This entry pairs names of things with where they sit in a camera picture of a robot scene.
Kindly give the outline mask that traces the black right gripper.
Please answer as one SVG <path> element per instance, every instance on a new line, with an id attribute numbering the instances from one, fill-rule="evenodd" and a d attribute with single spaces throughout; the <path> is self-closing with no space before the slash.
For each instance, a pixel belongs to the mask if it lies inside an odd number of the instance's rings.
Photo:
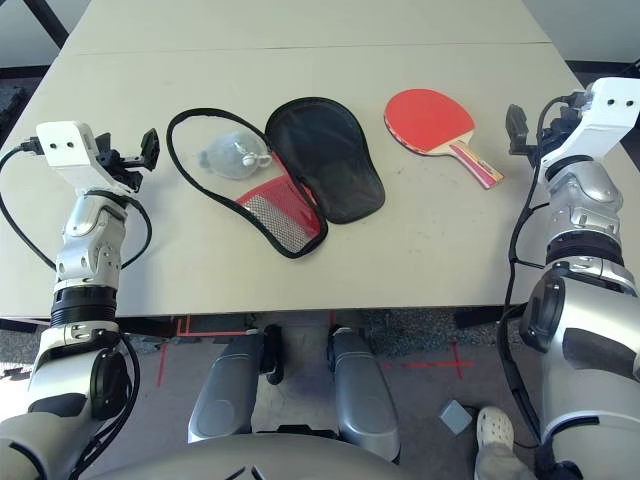
<path id="1" fill-rule="evenodd" d="M 539 115 L 536 143 L 529 147 L 527 145 L 529 129 L 524 110 L 518 105 L 510 104 L 506 112 L 506 131 L 510 141 L 509 153 L 544 156 L 559 148 L 578 126 L 579 108 L 585 108 L 588 103 L 589 94 L 586 91 L 575 91 L 569 95 L 551 99 Z M 556 104 L 561 104 L 560 114 L 545 127 L 546 115 Z"/>

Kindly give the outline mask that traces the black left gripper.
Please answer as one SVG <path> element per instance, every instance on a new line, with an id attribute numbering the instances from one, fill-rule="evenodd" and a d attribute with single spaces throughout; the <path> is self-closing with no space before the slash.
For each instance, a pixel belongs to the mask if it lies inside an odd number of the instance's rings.
<path id="1" fill-rule="evenodd" d="M 98 151 L 98 163 L 118 183 L 129 191 L 138 193 L 143 181 L 140 169 L 155 168 L 160 153 L 160 140 L 155 128 L 148 130 L 141 140 L 141 156 L 122 157 L 117 150 L 111 149 L 111 133 L 105 132 L 95 138 Z"/>

